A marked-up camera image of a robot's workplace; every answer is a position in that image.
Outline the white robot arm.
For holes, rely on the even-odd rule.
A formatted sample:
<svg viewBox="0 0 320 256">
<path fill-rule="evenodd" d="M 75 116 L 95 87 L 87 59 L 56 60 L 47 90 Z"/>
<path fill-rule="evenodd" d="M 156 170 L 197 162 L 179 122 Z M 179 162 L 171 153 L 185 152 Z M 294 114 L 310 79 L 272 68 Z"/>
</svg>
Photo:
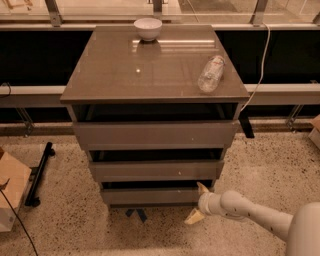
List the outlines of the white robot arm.
<svg viewBox="0 0 320 256">
<path fill-rule="evenodd" d="M 195 224 L 207 216 L 249 219 L 286 243 L 285 256 L 320 256 L 320 203 L 311 202 L 293 215 L 253 203 L 244 195 L 228 190 L 211 192 L 198 182 L 199 201 L 185 223 Z"/>
</svg>

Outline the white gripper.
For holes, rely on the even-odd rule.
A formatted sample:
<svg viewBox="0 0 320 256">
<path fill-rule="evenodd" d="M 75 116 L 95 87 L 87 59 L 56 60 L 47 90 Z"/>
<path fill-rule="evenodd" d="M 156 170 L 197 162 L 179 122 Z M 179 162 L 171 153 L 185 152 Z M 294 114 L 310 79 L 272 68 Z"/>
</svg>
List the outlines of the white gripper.
<svg viewBox="0 0 320 256">
<path fill-rule="evenodd" d="M 203 220 L 206 215 L 222 215 L 223 209 L 220 205 L 221 196 L 216 193 L 209 192 L 209 189 L 201 182 L 197 183 L 198 194 L 201 195 L 198 202 L 198 208 L 194 208 L 185 219 L 187 225 L 195 224 Z"/>
</svg>

